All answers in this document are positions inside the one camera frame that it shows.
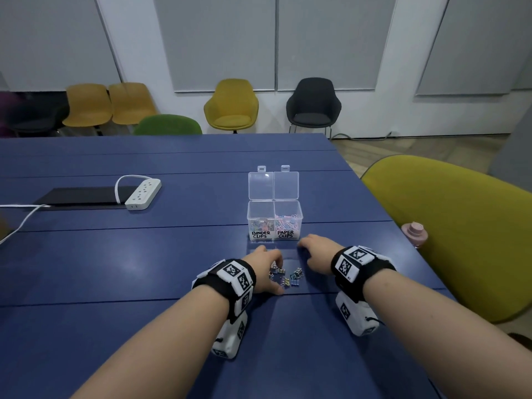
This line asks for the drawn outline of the person's right hand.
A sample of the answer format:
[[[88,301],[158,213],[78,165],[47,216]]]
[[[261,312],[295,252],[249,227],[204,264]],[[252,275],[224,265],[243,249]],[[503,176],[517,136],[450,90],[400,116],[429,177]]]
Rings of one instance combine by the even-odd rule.
[[[308,267],[322,275],[332,275],[331,263],[335,255],[344,249],[337,242],[318,235],[318,262],[307,263]]]

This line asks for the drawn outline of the person's left hand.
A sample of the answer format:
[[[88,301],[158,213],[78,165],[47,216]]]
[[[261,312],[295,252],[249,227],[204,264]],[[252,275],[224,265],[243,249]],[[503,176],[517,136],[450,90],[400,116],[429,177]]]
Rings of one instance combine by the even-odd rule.
[[[273,282],[269,278],[270,266],[273,263],[280,268],[283,267],[283,255],[280,250],[267,250],[266,246],[260,245],[250,254],[243,258],[243,261],[248,263],[256,274],[256,283],[254,286],[254,295],[267,293],[266,283]]]

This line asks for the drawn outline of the person's left forearm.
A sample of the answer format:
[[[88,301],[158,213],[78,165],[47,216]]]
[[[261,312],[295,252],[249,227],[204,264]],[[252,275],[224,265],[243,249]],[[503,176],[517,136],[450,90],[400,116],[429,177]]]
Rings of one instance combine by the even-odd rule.
[[[123,344],[71,399],[184,399],[226,321],[229,301],[202,285]]]

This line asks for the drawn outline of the person's right forearm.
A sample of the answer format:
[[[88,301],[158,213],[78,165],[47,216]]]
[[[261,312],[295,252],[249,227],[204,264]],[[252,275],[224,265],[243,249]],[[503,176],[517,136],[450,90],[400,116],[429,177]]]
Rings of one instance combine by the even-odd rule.
[[[447,399],[532,399],[532,352],[495,325],[389,269],[363,294]]]

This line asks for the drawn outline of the loose binder clips heap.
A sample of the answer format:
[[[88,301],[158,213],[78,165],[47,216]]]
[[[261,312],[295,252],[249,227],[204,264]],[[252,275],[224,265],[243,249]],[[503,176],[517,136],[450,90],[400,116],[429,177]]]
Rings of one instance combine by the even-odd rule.
[[[280,268],[273,263],[270,266],[269,278],[270,280],[281,285],[283,288],[289,287],[298,287],[300,285],[300,280],[303,277],[302,268],[294,268],[292,270]]]

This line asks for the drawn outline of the pile of pastel paper clips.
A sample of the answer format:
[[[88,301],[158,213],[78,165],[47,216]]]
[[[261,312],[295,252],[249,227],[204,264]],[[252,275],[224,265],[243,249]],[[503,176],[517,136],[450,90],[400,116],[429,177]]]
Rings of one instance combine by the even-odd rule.
[[[300,214],[291,214],[291,215],[281,215],[275,214],[275,231],[300,231],[302,223],[302,215]]]

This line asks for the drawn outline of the clear two-compartment plastic box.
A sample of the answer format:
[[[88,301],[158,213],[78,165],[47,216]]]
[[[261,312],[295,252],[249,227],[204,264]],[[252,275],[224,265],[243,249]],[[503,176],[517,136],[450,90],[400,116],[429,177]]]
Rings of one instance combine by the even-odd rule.
[[[247,206],[247,221],[255,218],[272,218],[275,214],[300,214],[303,218],[299,202],[300,174],[292,171],[289,165],[282,165],[280,171],[268,171],[265,165],[257,166],[256,171],[248,176],[249,203]],[[297,241],[301,230],[273,231],[272,233],[250,233],[249,240],[266,242],[275,240]]]

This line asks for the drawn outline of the pink bottle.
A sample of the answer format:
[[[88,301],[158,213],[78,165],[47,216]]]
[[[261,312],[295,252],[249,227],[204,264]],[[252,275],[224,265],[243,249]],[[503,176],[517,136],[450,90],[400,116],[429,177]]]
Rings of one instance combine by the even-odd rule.
[[[422,247],[428,240],[428,232],[419,222],[405,223],[401,226],[401,230],[416,249]]]

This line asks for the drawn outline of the large olive-yellow chair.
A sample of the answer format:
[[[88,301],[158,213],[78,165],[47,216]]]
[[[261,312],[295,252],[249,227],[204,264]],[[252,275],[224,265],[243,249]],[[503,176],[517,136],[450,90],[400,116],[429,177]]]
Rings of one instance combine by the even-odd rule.
[[[398,226],[424,226],[421,255],[462,305],[492,323],[532,308],[532,193],[411,155],[383,158],[361,180]]]

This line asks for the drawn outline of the white power strip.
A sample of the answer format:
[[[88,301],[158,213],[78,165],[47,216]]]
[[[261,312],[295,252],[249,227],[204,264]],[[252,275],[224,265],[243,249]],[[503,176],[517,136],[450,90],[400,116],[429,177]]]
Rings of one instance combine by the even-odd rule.
[[[161,186],[162,182],[160,179],[144,179],[126,200],[126,209],[129,211],[141,211],[147,209],[161,189]]]

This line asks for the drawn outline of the green chair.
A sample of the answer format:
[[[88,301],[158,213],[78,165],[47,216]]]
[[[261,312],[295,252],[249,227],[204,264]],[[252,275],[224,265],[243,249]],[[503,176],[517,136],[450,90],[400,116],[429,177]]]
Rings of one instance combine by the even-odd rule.
[[[133,135],[200,135],[196,120],[182,115],[156,114],[143,118],[134,128]]]

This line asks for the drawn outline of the mustard shell chair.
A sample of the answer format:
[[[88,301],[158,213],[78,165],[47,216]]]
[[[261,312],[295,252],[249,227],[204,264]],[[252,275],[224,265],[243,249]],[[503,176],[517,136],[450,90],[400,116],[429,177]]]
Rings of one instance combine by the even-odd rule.
[[[98,127],[112,118],[112,104],[104,85],[83,83],[68,86],[69,114],[62,121],[67,127]]]
[[[108,87],[112,104],[112,121],[118,125],[137,125],[148,116],[158,114],[147,86],[139,82],[121,82]]]

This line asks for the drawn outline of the dark chair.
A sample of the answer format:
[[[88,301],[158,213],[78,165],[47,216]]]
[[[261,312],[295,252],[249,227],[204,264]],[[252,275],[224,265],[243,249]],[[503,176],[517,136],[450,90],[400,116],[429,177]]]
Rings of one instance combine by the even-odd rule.
[[[59,135],[69,113],[65,91],[0,91],[0,138]]]

